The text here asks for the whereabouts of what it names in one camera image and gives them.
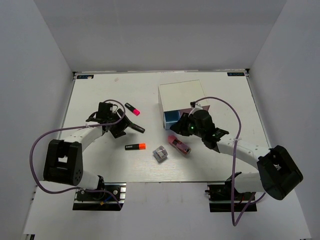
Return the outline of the pink highlighter marker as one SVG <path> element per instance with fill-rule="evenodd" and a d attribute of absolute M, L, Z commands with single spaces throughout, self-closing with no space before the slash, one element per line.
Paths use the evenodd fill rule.
<path fill-rule="evenodd" d="M 132 106 L 131 104 L 129 104 L 128 102 L 125 103 L 124 105 L 130 112 L 132 112 L 135 116 L 139 116 L 140 115 L 140 111 L 138 109 L 136 109 L 134 106 Z"/>

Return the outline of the green highlighter marker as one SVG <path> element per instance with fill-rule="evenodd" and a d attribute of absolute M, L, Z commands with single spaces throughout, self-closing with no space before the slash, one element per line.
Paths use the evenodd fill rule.
<path fill-rule="evenodd" d="M 142 133 L 142 134 L 145 132 L 145 129 L 144 129 L 143 127 L 141 127 L 141 126 L 139 126 L 139 125 L 137 125 L 137 124 L 135 124 L 135 123 L 131 123 L 131 124 L 129 125 L 129 127 L 130 127 L 131 129 L 139 132 L 139 133 Z"/>

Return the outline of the white pastel drawer box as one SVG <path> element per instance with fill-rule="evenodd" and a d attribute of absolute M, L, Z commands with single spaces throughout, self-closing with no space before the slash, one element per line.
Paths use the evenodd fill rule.
<path fill-rule="evenodd" d="M 190 102 L 205 97 L 200 80 L 166 83 L 158 86 L 158 105 L 163 128 L 169 130 L 183 113 L 190 113 Z"/>

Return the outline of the orange highlighter marker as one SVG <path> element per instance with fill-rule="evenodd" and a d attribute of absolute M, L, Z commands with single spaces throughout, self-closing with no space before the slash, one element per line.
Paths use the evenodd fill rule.
<path fill-rule="evenodd" d="M 131 150 L 145 150 L 146 149 L 146 144 L 145 143 L 136 143 L 136 144 L 129 144 L 124 147 L 126 151 L 131 151 Z"/>

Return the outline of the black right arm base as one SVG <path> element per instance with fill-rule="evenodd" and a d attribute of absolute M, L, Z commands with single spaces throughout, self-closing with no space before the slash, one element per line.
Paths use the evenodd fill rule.
<path fill-rule="evenodd" d="M 211 213 L 230 213 L 231 212 L 231 192 L 224 184 L 209 184 L 204 191 L 208 196 L 209 210 Z M 234 212 L 240 213 L 248 203 L 250 192 L 234 193 Z"/>

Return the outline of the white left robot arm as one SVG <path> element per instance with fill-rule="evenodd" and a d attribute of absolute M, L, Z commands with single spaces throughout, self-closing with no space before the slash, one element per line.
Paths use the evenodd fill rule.
<path fill-rule="evenodd" d="M 100 102 L 98 110 L 86 120 L 93 126 L 85 125 L 64 139 L 49 142 L 43 170 L 45 181 L 86 189 L 96 200 L 105 196 L 102 177 L 84 170 L 83 152 L 105 133 L 124 130 L 125 107 L 114 108 L 116 105 L 111 102 Z"/>

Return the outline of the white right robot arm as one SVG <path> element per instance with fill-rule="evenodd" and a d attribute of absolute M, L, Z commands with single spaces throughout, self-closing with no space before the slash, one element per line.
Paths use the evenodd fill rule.
<path fill-rule="evenodd" d="M 197 136 L 208 149 L 234 156 L 257 169 L 257 172 L 236 173 L 225 181 L 226 195 L 233 200 L 249 192 L 266 193 L 283 200 L 304 179 L 286 148 L 280 145 L 267 148 L 231 137 L 228 131 L 215 126 L 204 109 L 183 113 L 170 130 L 185 137 Z"/>

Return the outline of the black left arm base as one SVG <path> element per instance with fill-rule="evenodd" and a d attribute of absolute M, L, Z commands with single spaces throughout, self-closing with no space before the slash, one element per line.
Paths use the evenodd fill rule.
<path fill-rule="evenodd" d="M 118 212 L 125 203 L 126 183 L 105 183 L 104 191 L 114 195 L 116 200 L 107 192 L 87 192 L 77 190 L 73 201 L 73 211 Z"/>

